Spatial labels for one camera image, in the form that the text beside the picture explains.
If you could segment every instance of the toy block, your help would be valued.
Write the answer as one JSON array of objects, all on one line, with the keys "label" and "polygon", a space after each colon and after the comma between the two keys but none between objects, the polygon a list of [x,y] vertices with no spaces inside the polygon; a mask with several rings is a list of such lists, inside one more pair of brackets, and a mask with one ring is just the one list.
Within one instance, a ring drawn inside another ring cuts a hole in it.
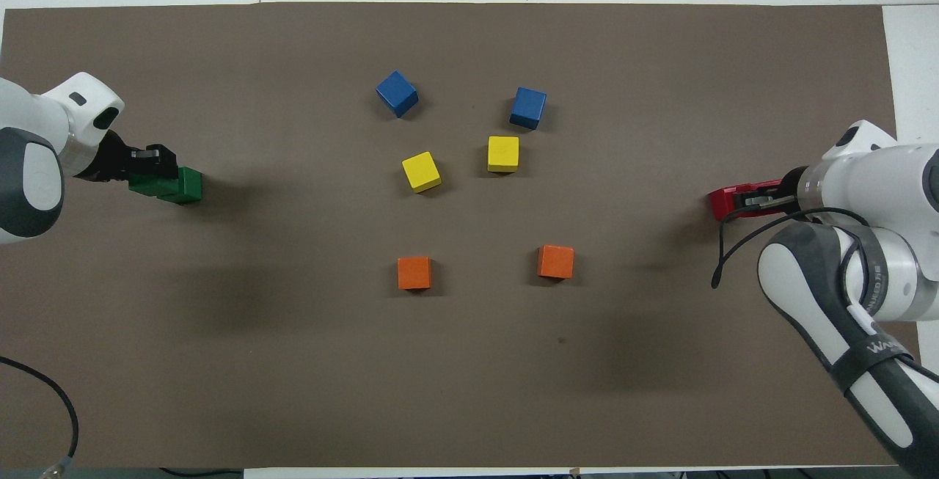
[{"label": "toy block", "polygon": [[489,137],[489,157],[486,159],[486,171],[519,171],[519,137]]},{"label": "toy block", "polygon": [[436,170],[434,157],[430,153],[420,153],[402,161],[401,165],[405,168],[405,175],[408,175],[408,182],[415,194],[442,184],[440,172]]},{"label": "toy block", "polygon": [[536,129],[541,121],[541,112],[544,110],[544,101],[547,94],[520,86],[516,91],[516,101],[512,104],[512,115],[509,122],[520,127]]},{"label": "toy block", "polygon": [[128,175],[128,189],[137,194],[155,196],[173,204],[202,200],[202,174],[188,167],[179,167],[177,178],[158,175]]},{"label": "toy block", "polygon": [[570,279],[574,275],[574,249],[546,244],[538,249],[538,275]]},{"label": "toy block", "polygon": [[423,288],[430,288],[430,258],[399,258],[398,288],[402,290],[420,290]]},{"label": "toy block", "polygon": [[395,116],[399,118],[417,103],[417,89],[397,70],[386,77],[385,81],[380,82],[375,87],[375,91],[379,93],[379,98],[384,101],[385,105],[388,105],[388,108],[395,112]]}]

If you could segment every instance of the strap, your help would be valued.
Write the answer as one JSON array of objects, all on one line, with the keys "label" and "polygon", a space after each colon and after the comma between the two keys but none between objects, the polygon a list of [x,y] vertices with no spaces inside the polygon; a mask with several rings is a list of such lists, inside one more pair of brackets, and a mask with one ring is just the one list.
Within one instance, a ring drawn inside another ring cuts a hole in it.
[{"label": "strap", "polygon": [[869,368],[885,359],[897,356],[913,359],[913,356],[893,336],[885,332],[873,334],[851,345],[851,348],[831,366],[828,374],[835,380],[835,384],[844,395],[861,378],[861,375],[868,372]]}]

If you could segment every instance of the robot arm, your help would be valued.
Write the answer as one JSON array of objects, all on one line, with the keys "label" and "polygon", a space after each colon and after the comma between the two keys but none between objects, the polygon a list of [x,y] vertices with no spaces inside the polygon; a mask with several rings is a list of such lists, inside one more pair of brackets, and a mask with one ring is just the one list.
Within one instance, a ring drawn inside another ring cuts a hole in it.
[{"label": "robot arm", "polygon": [[939,318],[939,145],[858,122],[795,187],[794,209],[872,227],[839,214],[787,227],[761,253],[762,290],[896,462],[939,477],[939,378],[875,321]]},{"label": "robot arm", "polygon": [[114,91],[84,72],[43,95],[0,78],[0,244],[34,238],[56,224],[65,176],[177,177],[166,147],[141,151],[111,131],[123,110]]}]

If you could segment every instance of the yellow cube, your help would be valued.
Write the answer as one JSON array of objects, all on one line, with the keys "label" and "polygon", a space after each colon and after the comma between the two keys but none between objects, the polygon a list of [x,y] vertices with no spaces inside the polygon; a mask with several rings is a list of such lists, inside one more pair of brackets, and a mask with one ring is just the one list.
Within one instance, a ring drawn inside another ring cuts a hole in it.
[{"label": "yellow cube", "polygon": [[519,171],[519,137],[489,137],[489,159],[486,162],[486,171]]},{"label": "yellow cube", "polygon": [[415,194],[439,186],[442,182],[440,172],[434,164],[434,157],[430,156],[429,152],[408,158],[402,161],[401,165],[405,168],[405,175],[408,175],[408,181]]}]

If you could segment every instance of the orange cube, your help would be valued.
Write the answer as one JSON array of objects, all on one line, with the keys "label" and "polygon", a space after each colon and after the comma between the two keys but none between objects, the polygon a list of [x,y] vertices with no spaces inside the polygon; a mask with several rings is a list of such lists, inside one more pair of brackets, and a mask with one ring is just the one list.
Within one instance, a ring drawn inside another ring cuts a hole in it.
[{"label": "orange cube", "polygon": [[546,244],[538,249],[538,275],[570,279],[574,275],[574,249]]},{"label": "orange cube", "polygon": [[423,288],[430,288],[430,258],[399,258],[398,288],[402,290],[419,290]]}]

